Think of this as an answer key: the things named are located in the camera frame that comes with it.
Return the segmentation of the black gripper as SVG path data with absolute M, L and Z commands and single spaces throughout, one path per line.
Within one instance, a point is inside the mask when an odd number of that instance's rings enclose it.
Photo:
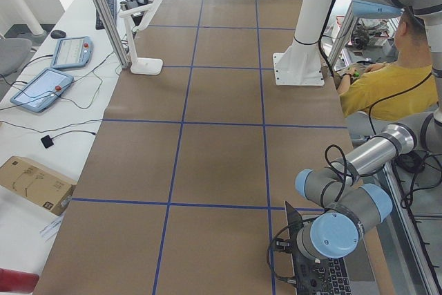
M 329 279 L 329 263 L 327 260 L 303 261 L 296 263 L 297 278 L 301 294 L 330 294 L 332 290 Z

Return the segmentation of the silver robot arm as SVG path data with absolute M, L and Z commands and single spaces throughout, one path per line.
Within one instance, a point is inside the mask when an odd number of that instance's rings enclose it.
M 396 17 L 411 8 L 425 24 L 432 59 L 432 74 L 441 83 L 441 0 L 352 0 L 360 18 Z M 324 212 L 302 222 L 294 240 L 294 253 L 324 263 L 352 253 L 364 235 L 392 211 L 392 200 L 374 184 L 357 186 L 365 174 L 381 168 L 414 149 L 441 152 L 441 112 L 422 112 L 388 124 L 380 133 L 325 168 L 301 171 L 296 190 Z

